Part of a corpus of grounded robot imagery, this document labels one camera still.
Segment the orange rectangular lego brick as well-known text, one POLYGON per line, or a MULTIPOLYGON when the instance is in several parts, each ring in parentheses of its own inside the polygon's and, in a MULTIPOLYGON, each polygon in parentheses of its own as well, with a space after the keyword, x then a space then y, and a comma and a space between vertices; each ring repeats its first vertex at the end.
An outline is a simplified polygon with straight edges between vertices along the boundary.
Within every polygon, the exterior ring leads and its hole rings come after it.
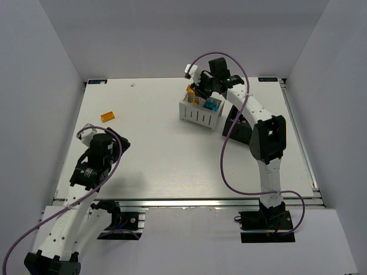
POLYGON ((110 111, 110 112, 102 114, 100 118, 101 118, 101 121, 105 123, 105 122, 115 119, 115 114, 112 111, 110 111))

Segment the orange rounded lego brick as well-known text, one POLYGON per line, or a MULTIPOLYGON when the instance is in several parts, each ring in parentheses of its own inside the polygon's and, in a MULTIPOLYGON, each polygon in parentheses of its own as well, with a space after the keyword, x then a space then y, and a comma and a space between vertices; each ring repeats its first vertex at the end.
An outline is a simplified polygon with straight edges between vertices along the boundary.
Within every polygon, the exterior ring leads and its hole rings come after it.
POLYGON ((191 99, 190 103, 193 104, 193 105, 199 105, 200 101, 201 101, 200 97, 193 97, 191 99))

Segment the small orange square lego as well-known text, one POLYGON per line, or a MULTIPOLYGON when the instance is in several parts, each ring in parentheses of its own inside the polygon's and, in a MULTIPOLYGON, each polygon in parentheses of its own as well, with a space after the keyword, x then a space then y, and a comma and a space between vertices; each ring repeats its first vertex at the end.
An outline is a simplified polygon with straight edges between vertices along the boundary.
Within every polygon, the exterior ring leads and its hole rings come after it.
POLYGON ((187 93, 190 93, 190 94, 193 94, 193 95, 195 95, 196 93, 195 93, 195 91, 191 88, 191 85, 188 85, 187 87, 186 87, 186 91, 187 91, 187 93))

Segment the cyan rounded lego brick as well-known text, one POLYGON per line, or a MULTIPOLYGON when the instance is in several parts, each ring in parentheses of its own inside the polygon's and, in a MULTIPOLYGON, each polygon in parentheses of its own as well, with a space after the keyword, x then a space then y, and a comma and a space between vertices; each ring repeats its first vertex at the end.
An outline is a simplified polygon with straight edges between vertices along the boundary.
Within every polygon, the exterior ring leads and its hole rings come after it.
POLYGON ((218 109, 219 109, 219 107, 220 107, 220 104, 221 104, 221 100, 218 100, 218 99, 207 99, 204 102, 203 107, 206 108, 206 109, 208 109, 208 110, 217 112, 218 109))

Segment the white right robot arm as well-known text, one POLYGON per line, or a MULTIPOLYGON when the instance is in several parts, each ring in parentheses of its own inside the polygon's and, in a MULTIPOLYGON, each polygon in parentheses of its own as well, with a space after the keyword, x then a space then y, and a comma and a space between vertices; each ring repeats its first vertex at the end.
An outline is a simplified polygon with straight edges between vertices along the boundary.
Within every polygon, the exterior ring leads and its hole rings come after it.
POLYGON ((232 75, 225 58, 209 61, 209 75, 201 72, 199 81, 192 85, 196 95, 207 99, 213 92, 222 95, 252 129, 249 150, 257 161, 260 175, 259 206, 268 215, 281 215, 285 203, 280 187, 280 164, 286 149, 286 120, 267 111, 250 93, 249 80, 232 75))

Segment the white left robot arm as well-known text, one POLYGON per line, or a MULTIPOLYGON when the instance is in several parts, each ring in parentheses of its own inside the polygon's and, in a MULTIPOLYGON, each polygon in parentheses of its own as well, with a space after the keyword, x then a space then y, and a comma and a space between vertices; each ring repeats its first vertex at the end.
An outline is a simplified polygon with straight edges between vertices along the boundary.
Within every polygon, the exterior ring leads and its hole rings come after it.
POLYGON ((91 124, 76 136, 87 149, 77 160, 62 210, 41 222, 54 221, 54 225, 37 251, 26 255, 29 274, 80 274, 80 258, 87 246, 120 217, 117 202, 94 200, 130 142, 110 127, 91 124))

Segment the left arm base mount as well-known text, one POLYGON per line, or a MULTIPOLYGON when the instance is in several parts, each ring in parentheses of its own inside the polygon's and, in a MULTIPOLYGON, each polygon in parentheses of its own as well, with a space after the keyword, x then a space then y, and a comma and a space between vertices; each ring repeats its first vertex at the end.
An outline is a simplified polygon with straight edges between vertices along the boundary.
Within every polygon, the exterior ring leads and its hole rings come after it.
POLYGON ((111 223, 99 234, 102 240, 138 240, 142 235, 145 213, 122 210, 119 202, 102 200, 91 204, 91 212, 103 210, 111 223))

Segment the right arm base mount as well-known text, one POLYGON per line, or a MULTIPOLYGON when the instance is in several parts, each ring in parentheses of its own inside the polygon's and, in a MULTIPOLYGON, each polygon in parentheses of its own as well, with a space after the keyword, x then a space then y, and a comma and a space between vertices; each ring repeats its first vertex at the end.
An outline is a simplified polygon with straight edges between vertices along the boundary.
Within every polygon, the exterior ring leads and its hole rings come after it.
POLYGON ((242 211, 234 217, 240 225, 241 243, 294 243, 294 233, 289 211, 275 218, 275 222, 266 225, 258 211, 242 211))

